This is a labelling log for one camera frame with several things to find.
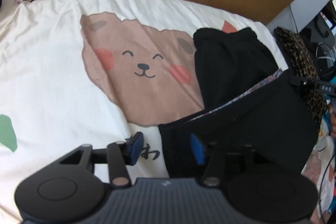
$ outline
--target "white logo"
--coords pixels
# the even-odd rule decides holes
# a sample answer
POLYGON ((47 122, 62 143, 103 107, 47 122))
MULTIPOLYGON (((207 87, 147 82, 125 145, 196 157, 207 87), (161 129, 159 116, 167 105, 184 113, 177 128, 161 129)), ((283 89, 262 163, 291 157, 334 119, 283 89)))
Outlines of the white logo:
POLYGON ((167 186, 171 185, 171 182, 166 180, 165 182, 162 183, 162 185, 167 187, 167 186))

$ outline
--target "green leaf print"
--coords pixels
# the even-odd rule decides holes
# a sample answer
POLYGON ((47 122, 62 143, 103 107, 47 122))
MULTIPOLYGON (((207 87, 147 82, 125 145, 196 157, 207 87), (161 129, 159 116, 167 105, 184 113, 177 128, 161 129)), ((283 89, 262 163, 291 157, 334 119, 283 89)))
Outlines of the green leaf print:
POLYGON ((16 136, 10 117, 0 115, 0 143, 7 146, 12 152, 17 149, 16 136))

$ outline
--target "leopard print fabric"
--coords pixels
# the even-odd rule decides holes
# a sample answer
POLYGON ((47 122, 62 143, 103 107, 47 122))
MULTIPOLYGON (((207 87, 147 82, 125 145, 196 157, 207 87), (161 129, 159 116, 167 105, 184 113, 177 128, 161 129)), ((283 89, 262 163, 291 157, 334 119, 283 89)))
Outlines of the leopard print fabric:
MULTIPOLYGON (((314 66, 314 62, 300 35, 280 27, 274 30, 274 35, 288 54, 293 73, 296 76, 307 77, 309 79, 320 79, 314 66)), ((312 89, 302 89, 301 97, 316 123, 316 130, 318 133, 320 131, 322 115, 326 112, 328 107, 327 102, 322 93, 312 89)))

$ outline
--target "cord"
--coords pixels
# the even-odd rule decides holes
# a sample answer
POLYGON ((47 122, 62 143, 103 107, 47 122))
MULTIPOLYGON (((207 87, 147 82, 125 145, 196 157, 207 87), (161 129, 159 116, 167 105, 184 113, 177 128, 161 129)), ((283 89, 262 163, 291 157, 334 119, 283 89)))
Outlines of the cord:
POLYGON ((323 180, 324 177, 326 176, 327 170, 329 168, 329 165, 331 164, 331 161, 333 160, 334 156, 336 154, 336 150, 334 150, 334 153, 331 157, 331 159, 329 160, 327 167, 324 170, 323 176, 322 176, 322 180, 321 180, 321 185, 320 185, 320 190, 319 190, 319 208, 320 208, 320 214, 321 214, 321 220, 323 222, 323 224, 327 224, 326 221, 324 220, 323 214, 322 214, 322 207, 321 207, 321 192, 322 192, 322 184, 323 184, 323 180))
POLYGON ((294 24, 295 24, 296 33, 299 33, 299 30, 298 30, 297 25, 296 25, 296 21, 295 21, 294 15, 293 15, 293 10, 292 10, 292 6, 291 5, 289 5, 289 9, 291 11, 292 18, 293 18, 293 21, 294 21, 294 24))

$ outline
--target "white bed sheet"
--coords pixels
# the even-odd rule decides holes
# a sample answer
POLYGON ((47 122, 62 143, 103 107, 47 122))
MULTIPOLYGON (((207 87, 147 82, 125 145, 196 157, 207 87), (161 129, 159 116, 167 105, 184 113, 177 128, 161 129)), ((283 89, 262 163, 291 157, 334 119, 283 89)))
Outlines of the white bed sheet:
MULTIPOLYGON (((157 127, 128 124, 121 109, 88 78, 82 60, 82 15, 115 13, 158 30, 187 32, 251 27, 288 68, 273 36, 259 22, 182 0, 37 0, 17 4, 3 0, 0 10, 0 114, 10 117, 17 139, 15 152, 0 144, 0 222, 21 220, 13 194, 24 178, 83 143, 93 148, 124 140, 142 131, 152 150, 162 151, 157 127)), ((162 153, 140 158, 129 168, 136 177, 167 177, 162 153)), ((96 175, 108 181, 104 166, 96 175)))

